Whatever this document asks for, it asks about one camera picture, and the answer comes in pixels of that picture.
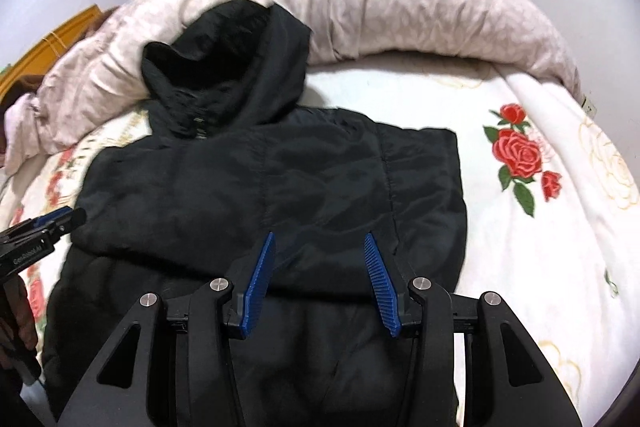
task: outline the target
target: metal screw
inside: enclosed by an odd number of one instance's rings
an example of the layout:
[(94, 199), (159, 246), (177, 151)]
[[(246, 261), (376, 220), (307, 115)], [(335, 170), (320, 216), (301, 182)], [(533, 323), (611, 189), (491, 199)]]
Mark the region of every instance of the metal screw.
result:
[(428, 290), (431, 288), (431, 281), (427, 277), (416, 277), (413, 284), (418, 290)]
[(497, 306), (502, 302), (502, 298), (496, 292), (487, 292), (484, 294), (484, 301), (489, 306)]
[(214, 292), (222, 292), (222, 290), (226, 290), (227, 286), (229, 286), (229, 281), (226, 279), (222, 279), (222, 277), (219, 277), (218, 279), (213, 279), (209, 283), (209, 287)]
[(149, 308), (149, 306), (153, 306), (158, 302), (158, 296), (155, 293), (145, 293), (140, 298), (140, 304), (142, 304), (145, 308)]

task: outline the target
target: white blanket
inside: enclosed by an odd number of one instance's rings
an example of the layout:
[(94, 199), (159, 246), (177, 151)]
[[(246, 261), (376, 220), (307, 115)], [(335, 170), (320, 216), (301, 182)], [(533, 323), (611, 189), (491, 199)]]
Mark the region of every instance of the white blanket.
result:
[[(456, 291), (472, 297), (500, 293), (542, 348), (584, 427), (593, 426), (640, 356), (640, 195), (615, 147), (567, 91), (479, 60), (394, 53), (310, 71), (303, 103), (458, 134), (469, 227)], [(492, 113), (501, 109), (516, 122), (515, 132), (524, 126), (525, 134), (510, 136), (500, 150), (496, 146), (496, 155), (489, 140), (495, 132), (485, 127), (511, 130)], [(134, 110), (46, 160), (32, 183), (31, 172), (21, 169), (0, 212), (20, 219), (73, 204), (99, 149), (146, 133), (144, 114)], [(532, 181), (507, 180), (505, 160), (519, 174), (532, 172)], [(554, 175), (543, 184), (544, 172)], [(530, 198), (521, 189), (516, 198), (516, 184), (525, 185)], [(20, 185), (29, 185), (24, 194)], [(46, 296), (67, 245), (23, 274), (41, 334)], [(456, 346), (455, 381), (462, 417), (462, 343)]]

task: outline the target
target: black jacket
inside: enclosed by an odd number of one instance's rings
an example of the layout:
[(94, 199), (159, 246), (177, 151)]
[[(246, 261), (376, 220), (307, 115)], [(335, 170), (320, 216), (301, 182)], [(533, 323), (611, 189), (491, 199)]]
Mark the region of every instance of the black jacket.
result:
[(454, 289), (466, 239), (456, 137), (295, 107), (308, 35), (279, 6), (235, 0), (172, 46), (146, 46), (153, 135), (90, 166), (77, 203), (88, 222), (49, 300), (56, 415), (142, 294), (191, 293), (273, 230), (258, 327), (232, 343), (247, 425), (394, 425), (412, 346), (382, 327), (364, 237)]

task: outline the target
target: human hand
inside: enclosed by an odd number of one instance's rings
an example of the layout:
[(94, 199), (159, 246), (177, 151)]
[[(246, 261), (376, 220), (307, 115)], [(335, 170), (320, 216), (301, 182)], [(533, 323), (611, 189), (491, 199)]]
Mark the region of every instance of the human hand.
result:
[[(27, 288), (22, 277), (19, 275), (13, 276), (4, 284), (4, 291), (18, 323), (18, 335), (27, 349), (35, 349), (38, 344), (38, 334), (36, 333), (35, 320), (27, 298)], [(8, 324), (2, 319), (0, 319), (0, 322), (2, 322), (0, 324), (0, 335), (3, 335), (3, 330), (6, 333), (12, 333)], [(6, 355), (2, 347), (0, 347), (0, 365), (3, 369), (12, 367), (11, 359)]]

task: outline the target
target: hood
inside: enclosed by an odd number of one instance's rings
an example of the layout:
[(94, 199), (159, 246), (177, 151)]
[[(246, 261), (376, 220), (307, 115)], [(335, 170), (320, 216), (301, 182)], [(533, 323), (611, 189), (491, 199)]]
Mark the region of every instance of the hood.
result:
[(154, 134), (204, 138), (271, 123), (302, 94), (310, 29), (281, 6), (231, 0), (171, 45), (150, 42), (142, 75)]

